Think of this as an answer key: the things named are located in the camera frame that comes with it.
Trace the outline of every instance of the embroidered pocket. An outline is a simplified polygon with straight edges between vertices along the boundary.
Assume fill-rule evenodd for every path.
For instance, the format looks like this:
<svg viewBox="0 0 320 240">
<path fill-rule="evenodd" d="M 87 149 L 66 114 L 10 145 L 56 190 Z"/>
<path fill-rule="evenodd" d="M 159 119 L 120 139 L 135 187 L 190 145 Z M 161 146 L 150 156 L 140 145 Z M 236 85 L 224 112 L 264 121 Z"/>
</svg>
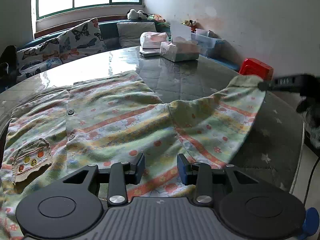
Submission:
<svg viewBox="0 0 320 240">
<path fill-rule="evenodd" d="M 52 164 L 49 143 L 42 138 L 28 143 L 18 150 L 14 157 L 12 172 L 13 184 L 24 181 L 29 174 L 38 171 L 41 167 Z"/>
</svg>

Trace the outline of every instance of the red plastic stool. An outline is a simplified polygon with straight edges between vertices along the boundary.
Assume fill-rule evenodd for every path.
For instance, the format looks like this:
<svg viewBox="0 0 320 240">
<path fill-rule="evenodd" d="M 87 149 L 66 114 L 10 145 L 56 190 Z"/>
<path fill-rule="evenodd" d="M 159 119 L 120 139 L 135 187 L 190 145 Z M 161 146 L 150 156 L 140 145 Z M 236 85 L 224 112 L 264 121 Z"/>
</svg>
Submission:
<svg viewBox="0 0 320 240">
<path fill-rule="evenodd" d="M 244 60 L 239 73 L 242 75 L 257 75 L 263 80 L 271 80 L 273 75 L 273 68 L 251 57 Z"/>
</svg>

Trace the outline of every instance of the blue knob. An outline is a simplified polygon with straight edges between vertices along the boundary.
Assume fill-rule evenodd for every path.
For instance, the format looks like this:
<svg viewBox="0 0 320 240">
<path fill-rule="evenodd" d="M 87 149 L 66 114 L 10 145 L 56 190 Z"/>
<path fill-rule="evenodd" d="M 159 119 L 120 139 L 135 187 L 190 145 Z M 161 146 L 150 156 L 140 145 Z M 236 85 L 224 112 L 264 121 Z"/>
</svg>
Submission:
<svg viewBox="0 0 320 240">
<path fill-rule="evenodd" d="M 297 236 L 298 239 L 305 239 L 308 236 L 313 236 L 319 227 L 319 213 L 318 211 L 311 207 L 306 211 L 306 218 L 304 220 L 302 231 L 303 233 L 300 236 Z"/>
</svg>

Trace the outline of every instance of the black cable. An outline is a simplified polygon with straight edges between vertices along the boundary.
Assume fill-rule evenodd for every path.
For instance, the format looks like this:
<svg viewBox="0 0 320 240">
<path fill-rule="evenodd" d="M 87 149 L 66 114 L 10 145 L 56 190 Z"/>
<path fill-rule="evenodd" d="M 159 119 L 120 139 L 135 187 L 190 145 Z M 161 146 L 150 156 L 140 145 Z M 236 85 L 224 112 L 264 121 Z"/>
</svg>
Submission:
<svg viewBox="0 0 320 240">
<path fill-rule="evenodd" d="M 313 165 L 313 168 L 312 168 L 312 171 L 311 171 L 311 174 L 310 174 L 310 177 L 309 177 L 308 186 L 307 186 L 307 191 L 306 191 L 306 195 L 304 196 L 304 201 L 303 201 L 303 205 L 304 205 L 304 206 L 306 205 L 306 201 L 307 201 L 307 197 L 308 197 L 308 193 L 309 193 L 309 188 L 310 188 L 310 184 L 311 184 L 312 175 L 313 175 L 313 172 L 315 171 L 316 166 L 317 166 L 317 164 L 318 164 L 319 161 L 320 161 L 320 156 L 319 156 L 319 158 L 317 159 L 315 165 Z"/>
</svg>

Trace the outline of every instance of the green window frame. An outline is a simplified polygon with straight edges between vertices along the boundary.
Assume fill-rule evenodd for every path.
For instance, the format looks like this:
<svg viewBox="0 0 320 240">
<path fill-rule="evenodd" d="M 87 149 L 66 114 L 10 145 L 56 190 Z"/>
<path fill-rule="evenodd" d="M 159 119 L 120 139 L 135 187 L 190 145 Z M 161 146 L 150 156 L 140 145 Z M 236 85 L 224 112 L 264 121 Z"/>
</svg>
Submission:
<svg viewBox="0 0 320 240">
<path fill-rule="evenodd" d="M 44 15 L 44 16 L 41 16 L 41 17 L 39 17 L 39 0 L 36 0 L 36 16 L 37 16 L 37 20 L 40 20 L 40 19 L 52 16 L 52 15 L 56 15 L 56 14 L 64 13 L 64 12 L 69 12 L 69 11 L 74 11 L 74 10 L 77 10 L 77 9 L 101 7 L 101 6 L 106 6 L 106 5 L 125 5 L 125 4 L 141 5 L 142 4 L 142 0 L 139 0 L 139 2 L 112 2 L 112 0 L 109 0 L 109 3 L 93 4 L 93 5 L 87 5 L 87 6 L 81 6 L 81 7 L 75 7 L 75 0 L 72 0 L 72 8 L 66 9 L 66 10 L 62 10 L 62 11 L 58 11 L 58 12 L 54 12 L 54 13 L 51 13 L 51 14 L 47 14 L 47 15 Z"/>
</svg>

